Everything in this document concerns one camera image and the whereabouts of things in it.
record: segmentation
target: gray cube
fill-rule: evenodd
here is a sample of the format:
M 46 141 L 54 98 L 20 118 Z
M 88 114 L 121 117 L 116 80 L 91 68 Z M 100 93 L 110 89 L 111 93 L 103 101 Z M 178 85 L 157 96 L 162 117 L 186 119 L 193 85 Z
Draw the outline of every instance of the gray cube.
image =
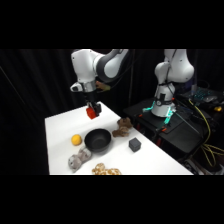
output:
M 129 142 L 129 147 L 133 152 L 137 152 L 141 148 L 142 143 L 137 139 L 134 138 Z

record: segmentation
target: black background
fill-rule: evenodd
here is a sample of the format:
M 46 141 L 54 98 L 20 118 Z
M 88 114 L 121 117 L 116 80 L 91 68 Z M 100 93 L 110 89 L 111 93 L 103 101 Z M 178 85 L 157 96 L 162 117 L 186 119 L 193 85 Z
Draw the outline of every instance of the black background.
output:
M 93 49 L 109 53 L 111 49 Z M 0 66 L 0 173 L 48 174 L 44 119 L 85 105 L 82 94 L 70 92 L 77 81 L 71 63 L 73 49 L 1 49 Z M 195 49 L 188 49 L 192 64 Z M 198 49 L 197 71 L 211 89 L 224 91 L 224 49 Z M 131 105 L 154 95 L 155 67 L 163 49 L 136 49 L 141 58 L 134 67 Z M 131 71 L 100 100 L 118 115 L 129 106 Z M 221 124 L 216 146 L 224 147 Z

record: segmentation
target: stuffed toy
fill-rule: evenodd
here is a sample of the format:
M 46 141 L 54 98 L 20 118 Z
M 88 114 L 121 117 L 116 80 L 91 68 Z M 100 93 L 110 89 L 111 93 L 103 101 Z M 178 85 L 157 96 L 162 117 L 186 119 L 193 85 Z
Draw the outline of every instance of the stuffed toy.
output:
M 131 120 L 128 117 L 122 118 L 117 123 L 118 123 L 119 129 L 112 132 L 114 138 L 128 137 L 129 129 L 131 129 L 133 127 L 133 125 L 131 124 Z
M 80 150 L 78 155 L 73 155 L 69 160 L 68 160 L 68 165 L 69 168 L 75 173 L 83 163 L 87 162 L 90 160 L 92 156 L 92 153 L 86 149 L 86 146 L 83 146 Z
M 92 173 L 95 176 L 101 176 L 101 175 L 105 175 L 105 176 L 121 176 L 122 175 L 120 170 L 118 170 L 118 169 L 106 170 L 103 163 L 98 164 L 96 166 L 96 168 L 92 170 Z

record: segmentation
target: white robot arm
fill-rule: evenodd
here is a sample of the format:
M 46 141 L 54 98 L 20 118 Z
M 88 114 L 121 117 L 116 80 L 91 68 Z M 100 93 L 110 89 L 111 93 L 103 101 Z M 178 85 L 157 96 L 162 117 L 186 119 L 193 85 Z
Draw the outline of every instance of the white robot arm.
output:
M 175 93 L 172 82 L 188 82 L 193 77 L 194 68 L 188 60 L 186 49 L 165 49 L 165 57 L 165 62 L 155 69 L 158 87 L 151 109 L 158 117 L 170 118 L 176 109 L 172 102 Z
M 91 119 L 98 117 L 101 106 L 97 104 L 96 77 L 109 83 L 119 78 L 123 63 L 130 54 L 129 49 L 113 49 L 109 54 L 99 54 L 90 49 L 75 50 L 72 62 L 78 82 L 72 92 L 83 92 L 88 105 L 87 114 Z

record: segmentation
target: electronics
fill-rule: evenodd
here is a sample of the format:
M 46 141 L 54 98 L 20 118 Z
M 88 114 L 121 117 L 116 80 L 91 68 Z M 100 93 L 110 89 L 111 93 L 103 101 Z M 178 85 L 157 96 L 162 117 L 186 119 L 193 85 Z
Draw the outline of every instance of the electronics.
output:
M 201 87 L 198 87 L 197 91 L 193 96 L 191 91 L 188 91 L 187 93 L 184 94 L 179 94 L 179 96 L 187 100 L 190 99 L 191 101 L 200 104 L 206 104 L 206 103 L 220 104 L 224 100 L 224 92 L 217 92 Z

